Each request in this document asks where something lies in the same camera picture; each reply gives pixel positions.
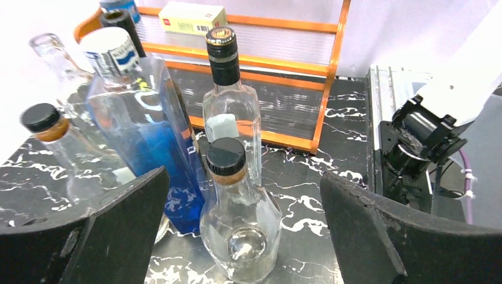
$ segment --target yellow box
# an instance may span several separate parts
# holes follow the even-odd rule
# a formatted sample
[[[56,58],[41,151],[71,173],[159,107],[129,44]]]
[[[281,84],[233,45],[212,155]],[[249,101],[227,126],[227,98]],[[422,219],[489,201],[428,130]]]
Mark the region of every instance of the yellow box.
[[[205,35],[214,27],[227,25],[225,7],[169,2],[159,13],[166,31]]]

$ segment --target vodka bottle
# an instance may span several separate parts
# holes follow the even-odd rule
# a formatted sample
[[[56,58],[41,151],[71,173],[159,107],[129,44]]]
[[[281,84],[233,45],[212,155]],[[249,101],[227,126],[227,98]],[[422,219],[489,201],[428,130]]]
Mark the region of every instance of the vodka bottle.
[[[96,124],[137,176],[166,166],[164,213],[181,233],[198,232],[204,198],[186,158],[193,142],[165,62],[140,58],[118,27],[95,30],[80,45],[98,74],[87,100]]]
[[[141,44],[141,40],[139,38],[138,32],[136,30],[136,26],[134,25],[134,21],[131,18],[130,13],[126,9],[115,9],[109,12],[103,13],[99,21],[103,27],[119,27],[123,28],[129,33],[131,40],[133,41],[134,47],[138,52],[139,57],[151,57],[151,55],[147,54]],[[189,161],[190,166],[193,171],[197,173],[197,182],[199,184],[200,189],[202,190],[202,194],[204,197],[208,197],[209,186],[207,183],[205,168],[202,166],[202,155],[200,149],[197,144],[197,140],[195,139],[194,129],[192,128],[192,124],[190,123],[190,119],[185,107],[185,101],[181,94],[181,91],[177,84],[174,81],[170,81],[173,86],[170,88],[174,88],[176,91],[176,96],[178,96],[178,100],[180,106],[183,110],[183,115],[186,119],[186,123],[188,124],[188,129],[190,131],[191,138],[186,139],[187,143],[187,159]]]
[[[255,89],[240,82],[237,39],[229,27],[206,35],[214,89],[204,95],[202,113],[208,141],[238,139],[246,148],[251,181],[262,184],[260,105]]]

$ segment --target white wall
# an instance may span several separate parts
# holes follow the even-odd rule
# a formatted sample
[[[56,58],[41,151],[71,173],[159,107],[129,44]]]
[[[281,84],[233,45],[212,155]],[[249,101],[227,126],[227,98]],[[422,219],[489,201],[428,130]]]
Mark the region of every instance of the white wall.
[[[137,0],[162,6],[166,0]],[[73,40],[73,29],[97,9],[98,0],[5,0],[0,10],[0,161],[28,137],[18,122],[32,104],[53,101],[54,77],[29,48],[30,37],[58,34],[74,59],[89,64]],[[337,22],[341,0],[190,0],[225,3],[229,14]],[[352,0],[339,75],[365,76],[373,62],[400,65],[438,64],[454,52],[496,0]]]

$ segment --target orange metal rack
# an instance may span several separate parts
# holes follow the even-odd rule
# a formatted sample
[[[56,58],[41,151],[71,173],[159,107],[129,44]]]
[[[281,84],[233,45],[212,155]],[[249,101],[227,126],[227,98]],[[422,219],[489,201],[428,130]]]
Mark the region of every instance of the orange metal rack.
[[[227,15],[229,24],[251,25],[255,27],[281,28],[287,30],[310,31],[315,33],[336,35],[333,43],[331,58],[327,66],[320,64],[272,59],[267,57],[250,56],[246,54],[239,55],[239,62],[241,65],[264,67],[276,70],[284,70],[284,71],[326,77],[325,83],[314,83],[304,80],[279,78],[276,76],[260,75],[250,72],[241,72],[241,77],[243,79],[311,89],[323,93],[321,106],[317,117],[317,125],[312,140],[280,133],[274,133],[270,131],[262,131],[263,142],[292,147],[294,149],[308,151],[313,154],[317,152],[319,146],[319,139],[321,137],[321,129],[324,121],[324,112],[326,111],[326,105],[329,93],[333,81],[335,79],[336,69],[338,67],[338,61],[342,49],[342,40],[343,40],[343,35],[345,33],[345,25],[347,22],[347,15],[349,13],[349,7],[350,7],[350,0],[343,0],[342,10],[340,12],[338,24],[280,20],[274,18],[248,17],[241,15]],[[139,7],[140,14],[142,15],[157,16],[160,10],[161,10],[160,8]],[[97,12],[94,13],[94,15],[92,15],[90,18],[88,18],[86,21],[84,21],[75,28],[75,32],[73,35],[77,42],[80,42],[82,37],[87,35],[91,31],[101,28],[101,24],[99,23],[99,16],[101,14],[102,14],[101,9],[97,10]],[[195,49],[191,47],[173,46],[173,45],[148,43],[148,42],[142,42],[142,45],[145,51],[148,52],[171,54],[171,55],[185,56],[198,59],[208,59],[207,51],[204,49]],[[211,69],[209,67],[195,64],[166,61],[166,65],[167,67],[188,70],[191,72],[208,73],[208,74],[211,73]],[[204,121],[202,118],[190,116],[190,120],[194,127],[204,128]]]

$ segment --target empty bottle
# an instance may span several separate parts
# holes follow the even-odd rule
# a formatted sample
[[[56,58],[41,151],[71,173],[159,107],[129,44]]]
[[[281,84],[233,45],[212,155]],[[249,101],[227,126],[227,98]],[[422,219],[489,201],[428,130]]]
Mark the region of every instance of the empty bottle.
[[[67,193],[77,204],[136,177],[116,155],[96,150],[51,104],[37,104],[21,115],[21,123],[66,169]]]
[[[207,140],[238,139],[246,148],[252,182],[262,184],[262,136],[260,105],[256,90],[240,82],[237,38],[229,27],[206,35],[214,89],[204,95],[202,115]]]
[[[145,52],[141,44],[138,32],[136,31],[136,26],[134,25],[134,21],[132,20],[128,10],[111,10],[102,14],[99,18],[99,21],[101,22],[101,25],[103,27],[119,27],[126,30],[129,33],[131,40],[133,41],[134,47],[138,52],[138,56],[147,57],[148,55],[149,57],[151,57],[151,55]],[[183,115],[186,119],[186,123],[191,134],[190,137],[184,136],[187,148],[187,152],[185,152],[186,158],[188,159],[189,165],[192,167],[192,170],[196,173],[197,182],[199,184],[199,188],[202,191],[202,194],[204,195],[204,198],[209,197],[209,185],[205,174],[205,168],[202,166],[202,155],[195,139],[194,129],[192,128],[192,124],[190,123],[190,119],[186,111],[185,101],[177,84],[172,80],[169,83],[172,84],[172,87],[170,86],[169,88],[174,88],[176,96],[178,96],[179,104],[181,106]]]
[[[105,137],[85,108],[93,74],[76,65],[55,34],[39,34],[30,40],[30,46],[57,76],[59,83],[57,102],[70,116],[72,124],[84,133],[93,147],[114,154],[115,151],[107,146]]]
[[[216,198],[204,205],[202,241],[229,279],[259,283],[277,260],[282,212],[266,189],[251,183],[240,141],[214,140],[206,160]]]
[[[186,158],[190,131],[165,62],[139,58],[118,27],[95,30],[80,45],[98,74],[87,100],[96,124],[137,176],[167,168],[164,212],[181,233],[198,232],[204,198]]]

